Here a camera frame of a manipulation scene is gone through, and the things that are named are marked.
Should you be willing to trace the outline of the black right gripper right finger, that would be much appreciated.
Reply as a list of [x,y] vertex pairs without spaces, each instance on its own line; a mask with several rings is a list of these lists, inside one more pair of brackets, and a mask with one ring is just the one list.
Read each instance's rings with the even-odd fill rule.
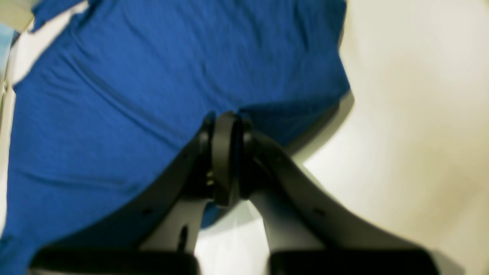
[[212,198],[249,200],[262,216],[270,275],[438,275],[430,253],[321,191],[249,118],[227,112],[212,135]]

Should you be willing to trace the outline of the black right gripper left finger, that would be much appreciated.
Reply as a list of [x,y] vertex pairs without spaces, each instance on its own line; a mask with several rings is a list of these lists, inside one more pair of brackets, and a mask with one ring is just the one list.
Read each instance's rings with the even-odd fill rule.
[[199,275],[194,246],[210,198],[215,113],[140,195],[40,249],[30,275]]

